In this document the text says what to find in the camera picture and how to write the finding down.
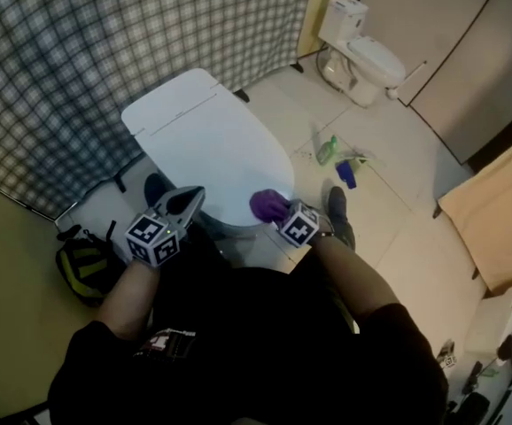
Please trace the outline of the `purple cloth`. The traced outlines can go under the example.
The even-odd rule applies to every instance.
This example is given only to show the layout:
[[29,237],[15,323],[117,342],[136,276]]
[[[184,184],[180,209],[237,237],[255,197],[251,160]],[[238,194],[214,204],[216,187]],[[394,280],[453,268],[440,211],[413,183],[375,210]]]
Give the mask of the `purple cloth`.
[[291,201],[274,189],[264,189],[251,196],[249,206],[257,219],[280,223],[288,217]]

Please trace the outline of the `person's black clothing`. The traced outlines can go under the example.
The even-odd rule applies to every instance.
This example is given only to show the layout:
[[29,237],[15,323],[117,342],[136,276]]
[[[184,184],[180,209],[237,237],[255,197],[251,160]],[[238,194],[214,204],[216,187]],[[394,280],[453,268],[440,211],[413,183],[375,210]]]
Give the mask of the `person's black clothing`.
[[442,425],[448,384],[399,302],[358,323],[313,245],[289,274],[230,267],[201,233],[159,267],[144,332],[96,318],[48,396],[53,425]]

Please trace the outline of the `person's right forearm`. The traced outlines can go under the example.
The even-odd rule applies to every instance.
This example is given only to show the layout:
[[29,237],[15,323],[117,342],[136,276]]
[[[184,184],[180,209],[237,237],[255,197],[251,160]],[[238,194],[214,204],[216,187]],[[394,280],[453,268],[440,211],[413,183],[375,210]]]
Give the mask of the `person's right forearm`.
[[313,249],[358,323],[376,310],[399,303],[388,282],[336,237],[320,238]]

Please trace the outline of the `white cabinet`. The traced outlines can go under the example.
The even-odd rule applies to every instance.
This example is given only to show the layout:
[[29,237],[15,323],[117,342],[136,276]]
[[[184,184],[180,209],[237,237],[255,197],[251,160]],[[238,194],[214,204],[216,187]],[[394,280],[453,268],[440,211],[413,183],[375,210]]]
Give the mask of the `white cabinet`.
[[512,425],[512,290],[481,301],[464,342],[444,346],[438,360],[447,425]]

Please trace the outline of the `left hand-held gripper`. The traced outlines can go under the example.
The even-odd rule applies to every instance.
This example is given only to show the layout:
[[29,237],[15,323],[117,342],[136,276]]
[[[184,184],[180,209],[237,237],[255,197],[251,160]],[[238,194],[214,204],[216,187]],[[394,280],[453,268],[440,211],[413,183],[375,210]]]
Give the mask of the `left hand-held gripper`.
[[204,187],[173,189],[165,193],[154,208],[137,214],[125,232],[133,258],[150,267],[160,267],[176,256],[205,198]]

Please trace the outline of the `blue bottle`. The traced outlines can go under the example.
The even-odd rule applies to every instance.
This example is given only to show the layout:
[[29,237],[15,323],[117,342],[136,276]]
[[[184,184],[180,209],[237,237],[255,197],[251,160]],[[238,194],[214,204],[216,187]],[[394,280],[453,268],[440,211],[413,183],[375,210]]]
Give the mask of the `blue bottle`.
[[338,162],[336,164],[336,171],[339,179],[348,189],[355,189],[357,187],[354,171],[348,160]]

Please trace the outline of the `beige cloth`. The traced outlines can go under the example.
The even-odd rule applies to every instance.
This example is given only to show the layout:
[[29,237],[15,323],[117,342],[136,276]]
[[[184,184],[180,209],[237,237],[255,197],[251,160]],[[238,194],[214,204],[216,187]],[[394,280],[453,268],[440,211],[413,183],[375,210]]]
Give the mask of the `beige cloth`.
[[512,146],[438,200],[493,294],[512,287]]

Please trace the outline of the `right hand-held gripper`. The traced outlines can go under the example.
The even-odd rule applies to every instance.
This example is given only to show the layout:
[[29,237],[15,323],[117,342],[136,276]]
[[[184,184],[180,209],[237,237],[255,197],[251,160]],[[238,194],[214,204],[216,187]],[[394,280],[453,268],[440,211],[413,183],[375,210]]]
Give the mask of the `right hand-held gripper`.
[[280,236],[294,247],[300,248],[313,238],[320,226],[320,215],[301,200],[291,203],[287,217],[279,224]]

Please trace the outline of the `white green cleaning brush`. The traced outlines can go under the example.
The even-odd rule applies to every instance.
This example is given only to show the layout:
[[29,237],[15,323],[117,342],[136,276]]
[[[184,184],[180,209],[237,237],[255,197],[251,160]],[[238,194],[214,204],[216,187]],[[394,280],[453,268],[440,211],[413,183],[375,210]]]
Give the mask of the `white green cleaning brush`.
[[359,168],[363,165],[386,166],[386,163],[375,153],[370,151],[362,151],[349,149],[339,154],[341,160],[347,160],[352,166]]

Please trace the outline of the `person's left forearm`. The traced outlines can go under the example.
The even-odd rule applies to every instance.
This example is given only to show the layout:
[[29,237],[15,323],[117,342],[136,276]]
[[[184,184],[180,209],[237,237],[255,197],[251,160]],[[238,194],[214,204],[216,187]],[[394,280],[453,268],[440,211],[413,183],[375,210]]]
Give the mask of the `person's left forearm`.
[[97,312],[97,321],[123,340],[136,340],[146,329],[159,286],[159,269],[133,260]]

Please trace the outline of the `white partition board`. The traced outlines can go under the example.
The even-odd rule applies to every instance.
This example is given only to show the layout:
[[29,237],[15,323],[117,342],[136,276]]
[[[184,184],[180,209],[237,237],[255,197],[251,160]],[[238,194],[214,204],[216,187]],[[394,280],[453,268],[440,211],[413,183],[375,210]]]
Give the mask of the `white partition board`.
[[463,164],[512,122],[512,0],[488,0],[412,108]]
[[409,104],[462,39],[487,0],[361,0],[364,33],[402,62],[409,79],[399,99]]

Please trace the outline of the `white tankless toilet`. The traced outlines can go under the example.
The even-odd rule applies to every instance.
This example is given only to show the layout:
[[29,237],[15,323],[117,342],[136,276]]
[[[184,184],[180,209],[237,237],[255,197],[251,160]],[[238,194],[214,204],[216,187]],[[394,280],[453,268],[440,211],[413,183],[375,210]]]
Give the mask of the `white tankless toilet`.
[[205,188],[200,219],[218,235],[252,237],[264,229],[249,205],[254,193],[293,195],[293,168],[283,146],[204,69],[146,93],[122,111],[121,120],[173,186]]

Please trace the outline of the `white toilet with tank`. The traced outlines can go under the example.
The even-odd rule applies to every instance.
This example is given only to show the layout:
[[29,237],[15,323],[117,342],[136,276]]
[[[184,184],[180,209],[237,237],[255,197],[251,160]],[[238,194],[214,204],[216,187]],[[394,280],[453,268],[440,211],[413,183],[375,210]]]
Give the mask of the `white toilet with tank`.
[[383,44],[363,33],[368,7],[357,0],[329,0],[319,38],[325,43],[319,72],[362,108],[402,83],[406,70]]

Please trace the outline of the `green spray bottle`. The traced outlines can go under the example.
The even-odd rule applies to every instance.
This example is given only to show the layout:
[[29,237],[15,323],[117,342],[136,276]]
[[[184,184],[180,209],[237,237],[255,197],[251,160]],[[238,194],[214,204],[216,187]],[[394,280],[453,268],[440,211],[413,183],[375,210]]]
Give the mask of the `green spray bottle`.
[[323,143],[316,152],[316,160],[320,166],[325,166],[334,156],[337,150],[337,137],[333,135],[327,142]]

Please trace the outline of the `person's left black shoe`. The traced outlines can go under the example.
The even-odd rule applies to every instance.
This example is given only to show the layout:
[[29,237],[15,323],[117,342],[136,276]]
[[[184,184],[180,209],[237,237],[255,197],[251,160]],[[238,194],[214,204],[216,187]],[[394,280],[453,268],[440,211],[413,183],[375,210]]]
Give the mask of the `person's left black shoe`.
[[160,174],[150,174],[144,183],[144,198],[149,208],[154,207],[168,192],[168,187]]

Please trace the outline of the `black yellow backpack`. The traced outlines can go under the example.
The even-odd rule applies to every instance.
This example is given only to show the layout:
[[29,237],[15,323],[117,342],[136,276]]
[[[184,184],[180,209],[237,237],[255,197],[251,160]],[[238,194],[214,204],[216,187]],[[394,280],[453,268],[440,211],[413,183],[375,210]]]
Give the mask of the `black yellow backpack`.
[[127,267],[117,254],[112,240],[116,227],[113,220],[105,238],[81,225],[73,225],[57,235],[63,243],[55,261],[62,278],[83,304],[99,306]]

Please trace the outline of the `grey plaid curtain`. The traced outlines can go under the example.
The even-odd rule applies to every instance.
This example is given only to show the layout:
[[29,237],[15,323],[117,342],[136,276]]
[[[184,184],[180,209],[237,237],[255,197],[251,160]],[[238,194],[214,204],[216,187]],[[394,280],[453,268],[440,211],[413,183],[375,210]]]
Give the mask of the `grey plaid curtain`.
[[56,219],[141,149],[122,111],[202,68],[293,64],[308,0],[0,0],[0,192]]

